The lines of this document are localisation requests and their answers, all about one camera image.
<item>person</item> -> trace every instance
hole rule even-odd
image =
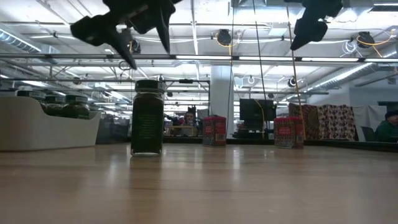
[[[375,135],[380,142],[398,142],[398,110],[389,111],[386,120],[377,127]]]
[[[192,112],[188,111],[184,115],[184,122],[181,124],[181,126],[193,126],[196,127],[195,124],[195,115],[193,115]],[[182,128],[181,129],[181,135],[182,136],[196,136],[197,129],[196,128]]]

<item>computer monitor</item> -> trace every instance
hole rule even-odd
[[[273,100],[239,100],[239,117],[248,123],[262,124],[264,112],[264,121],[273,121],[276,118],[276,106]]]

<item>green jar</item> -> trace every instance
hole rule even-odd
[[[67,95],[67,102],[62,108],[62,115],[66,118],[89,119],[90,108],[87,105],[88,98],[79,95]]]
[[[39,91],[30,91],[30,90],[17,90],[17,96],[26,96],[37,100],[40,103],[43,111],[46,110],[46,104],[44,103],[45,100],[45,93]]]
[[[45,103],[47,104],[47,109],[45,113],[50,116],[62,117],[62,108],[65,105],[65,97],[63,96],[46,96]]]
[[[160,154],[163,143],[165,83],[136,82],[131,127],[131,154]]]

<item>white column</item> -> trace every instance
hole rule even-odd
[[[210,77],[210,114],[227,118],[227,138],[234,133],[234,83],[229,66],[212,66]]]

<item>green jacket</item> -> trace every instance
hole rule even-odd
[[[376,129],[375,135],[382,142],[397,142],[398,126],[394,126],[388,121],[382,121]]]

